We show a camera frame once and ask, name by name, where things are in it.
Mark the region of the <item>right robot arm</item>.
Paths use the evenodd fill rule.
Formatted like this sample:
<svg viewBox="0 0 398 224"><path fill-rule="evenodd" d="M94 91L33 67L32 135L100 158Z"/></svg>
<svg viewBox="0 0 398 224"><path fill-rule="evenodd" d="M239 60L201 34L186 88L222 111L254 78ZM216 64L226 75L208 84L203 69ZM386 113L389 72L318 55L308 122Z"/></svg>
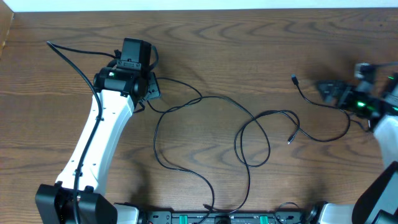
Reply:
<svg viewBox="0 0 398 224"><path fill-rule="evenodd" d="M354 112L369 123L377 140L384 171L353 205L326 203L317 223L397 223L397 74L389 77L380 98L360 84L336 96L338 107Z"/></svg>

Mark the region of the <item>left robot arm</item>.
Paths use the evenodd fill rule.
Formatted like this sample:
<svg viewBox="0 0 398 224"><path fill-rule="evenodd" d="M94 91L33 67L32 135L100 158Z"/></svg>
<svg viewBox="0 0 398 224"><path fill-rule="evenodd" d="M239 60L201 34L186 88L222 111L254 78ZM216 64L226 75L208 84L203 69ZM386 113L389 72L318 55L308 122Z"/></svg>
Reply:
<svg viewBox="0 0 398 224"><path fill-rule="evenodd" d="M44 223L144 223L142 211L105 198L109 168L121 133L137 105L160 96L154 45L125 38L120 51L89 81L93 101L76 148L53 185L42 184L35 203Z"/></svg>

